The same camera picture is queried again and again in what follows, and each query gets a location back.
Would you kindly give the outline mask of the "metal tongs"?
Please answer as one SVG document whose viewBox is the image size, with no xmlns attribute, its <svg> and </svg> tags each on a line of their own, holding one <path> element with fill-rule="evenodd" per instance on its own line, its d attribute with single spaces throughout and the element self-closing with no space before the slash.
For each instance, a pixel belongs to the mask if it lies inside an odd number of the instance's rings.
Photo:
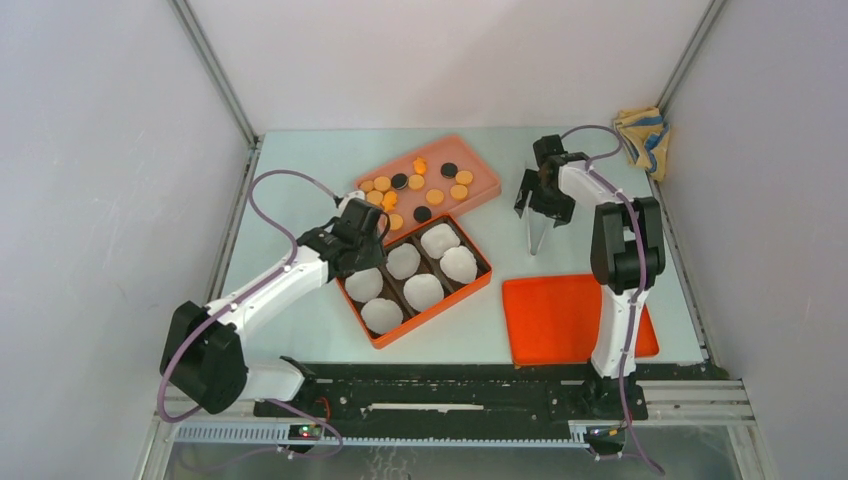
<svg viewBox="0 0 848 480">
<path fill-rule="evenodd" d="M 525 225 L 527 230 L 528 252 L 535 257 L 539 254 L 541 246 L 552 224 L 547 216 L 527 209 L 525 213 Z"/>
</svg>

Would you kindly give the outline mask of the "orange cookie box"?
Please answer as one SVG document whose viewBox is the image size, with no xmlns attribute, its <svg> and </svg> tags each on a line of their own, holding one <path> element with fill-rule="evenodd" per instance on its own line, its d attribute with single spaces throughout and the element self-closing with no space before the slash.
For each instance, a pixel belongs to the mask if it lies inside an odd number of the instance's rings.
<svg viewBox="0 0 848 480">
<path fill-rule="evenodd" d="M 380 266 L 337 281 L 366 337 L 382 349 L 489 284 L 492 266 L 450 214 L 394 240 Z"/>
</svg>

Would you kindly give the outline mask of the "pink cookie tray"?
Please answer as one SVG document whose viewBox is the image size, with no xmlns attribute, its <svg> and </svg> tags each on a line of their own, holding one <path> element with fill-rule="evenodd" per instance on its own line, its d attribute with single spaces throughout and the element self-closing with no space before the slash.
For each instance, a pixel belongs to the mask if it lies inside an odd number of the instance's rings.
<svg viewBox="0 0 848 480">
<path fill-rule="evenodd" d="M 418 156 L 424 157 L 427 160 L 428 170 L 424 175 L 426 184 L 418 191 L 413 191 L 408 187 L 403 190 L 390 189 L 398 194 L 398 202 L 396 208 L 387 213 L 389 215 L 391 213 L 401 215 L 404 219 L 404 226 L 399 231 L 389 231 L 388 236 L 386 237 L 388 242 L 400 238 L 421 225 L 413 219 L 413 210 L 416 207 L 429 207 L 433 214 L 430 220 L 445 213 L 457 218 L 501 194 L 501 181 L 499 176 L 492 168 L 490 168 L 482 157 L 457 134 L 446 135 L 438 140 L 405 153 L 378 168 L 364 173 L 353 181 L 353 186 L 360 190 L 360 184 L 367 180 L 373 181 L 379 176 L 387 176 L 391 178 L 397 173 L 404 173 L 408 176 L 413 175 L 415 174 L 413 170 L 413 161 Z M 445 162 L 452 162 L 456 164 L 459 171 L 468 170 L 473 173 L 474 180 L 470 185 L 467 185 L 469 195 L 466 200 L 459 202 L 450 196 L 450 188 L 457 183 L 455 178 L 444 178 L 440 174 L 440 167 Z M 425 195 L 430 189 L 439 189 L 444 193 L 445 199 L 441 205 L 432 206 L 426 202 Z"/>
</svg>

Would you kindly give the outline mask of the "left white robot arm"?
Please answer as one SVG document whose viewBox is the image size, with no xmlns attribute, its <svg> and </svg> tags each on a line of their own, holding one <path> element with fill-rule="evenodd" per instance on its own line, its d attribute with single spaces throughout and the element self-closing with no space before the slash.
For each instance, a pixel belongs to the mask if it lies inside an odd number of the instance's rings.
<svg viewBox="0 0 848 480">
<path fill-rule="evenodd" d="M 249 340 L 296 300 L 331 281 L 385 263 L 389 232 L 386 212 L 348 194 L 336 201 L 338 213 L 294 239 L 282 259 L 238 290 L 204 306 L 187 301 L 173 313 L 160 361 L 162 381 L 157 411 L 166 413 L 165 393 L 177 388 L 197 410 L 218 414 L 239 400 L 277 400 L 292 416 L 304 416 L 316 403 L 308 371 L 290 357 L 250 364 Z"/>
</svg>

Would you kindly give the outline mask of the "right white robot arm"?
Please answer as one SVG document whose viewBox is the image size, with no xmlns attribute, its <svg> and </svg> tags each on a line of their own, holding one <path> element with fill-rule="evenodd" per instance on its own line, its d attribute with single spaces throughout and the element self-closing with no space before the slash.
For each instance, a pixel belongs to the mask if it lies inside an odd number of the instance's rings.
<svg viewBox="0 0 848 480">
<path fill-rule="evenodd" d="M 652 197 L 631 197 L 606 179 L 583 152 L 569 152 L 560 135 L 533 144 L 536 166 L 525 170 L 514 209 L 519 216 L 569 224 L 576 207 L 593 215 L 590 267 L 601 287 L 600 330 L 590 363 L 596 377 L 581 392 L 585 411 L 606 418 L 622 403 L 609 380 L 635 370 L 638 324 L 650 289 L 665 270 L 661 208 Z"/>
</svg>

